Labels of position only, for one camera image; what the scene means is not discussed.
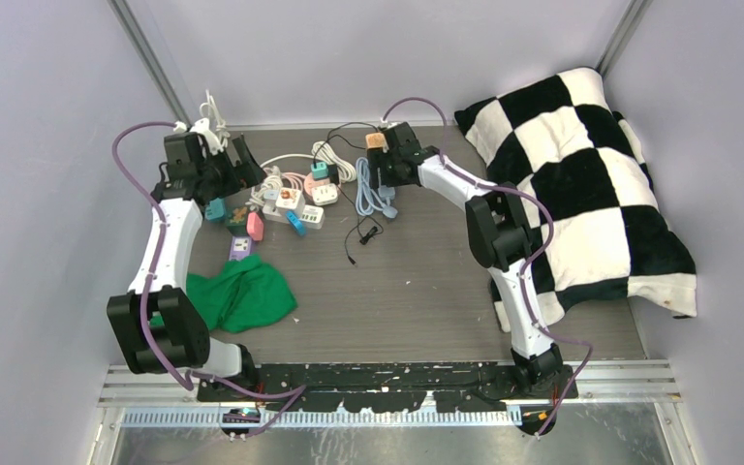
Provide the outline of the orange cube adapter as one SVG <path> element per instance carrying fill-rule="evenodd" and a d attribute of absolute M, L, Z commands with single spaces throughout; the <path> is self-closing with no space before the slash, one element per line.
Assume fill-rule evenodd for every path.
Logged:
<path fill-rule="evenodd" d="M 365 136 L 366 150 L 378 150 L 386 152 L 388 150 L 388 144 L 386 137 L 381 132 L 369 133 Z"/>

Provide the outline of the teal power strip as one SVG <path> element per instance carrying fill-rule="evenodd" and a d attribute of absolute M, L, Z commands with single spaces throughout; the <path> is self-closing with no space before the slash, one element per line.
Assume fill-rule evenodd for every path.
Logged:
<path fill-rule="evenodd" d="M 224 199 L 216 198 L 211 200 L 205 208 L 204 218 L 212 223 L 222 223 L 228 217 L 227 205 Z"/>

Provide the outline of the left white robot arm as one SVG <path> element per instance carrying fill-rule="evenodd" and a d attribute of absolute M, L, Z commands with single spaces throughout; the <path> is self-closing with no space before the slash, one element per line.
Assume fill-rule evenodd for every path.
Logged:
<path fill-rule="evenodd" d="M 221 378 L 232 399 L 250 399 L 259 385 L 245 347 L 211 338 L 186 293 L 188 266 L 204 210 L 260 185 L 265 173 L 243 136 L 229 143 L 237 157 L 198 130 L 167 135 L 159 182 L 140 187 L 152 211 L 151 231 L 136 277 L 127 292 L 108 300 L 107 315 L 127 367 L 134 374 L 172 374 L 186 388 L 188 374 Z"/>

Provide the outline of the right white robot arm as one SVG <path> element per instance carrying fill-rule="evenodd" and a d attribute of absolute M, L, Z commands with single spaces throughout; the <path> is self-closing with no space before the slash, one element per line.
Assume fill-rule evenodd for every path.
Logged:
<path fill-rule="evenodd" d="M 365 141 L 372 187 L 417 185 L 464 212 L 470 252 L 502 301 L 498 320 L 511 336 L 515 387 L 527 397 L 541 396 L 564 363 L 534 296 L 532 231 L 520 192 L 474 176 L 434 146 L 421 146 L 407 123 L 382 128 Z"/>

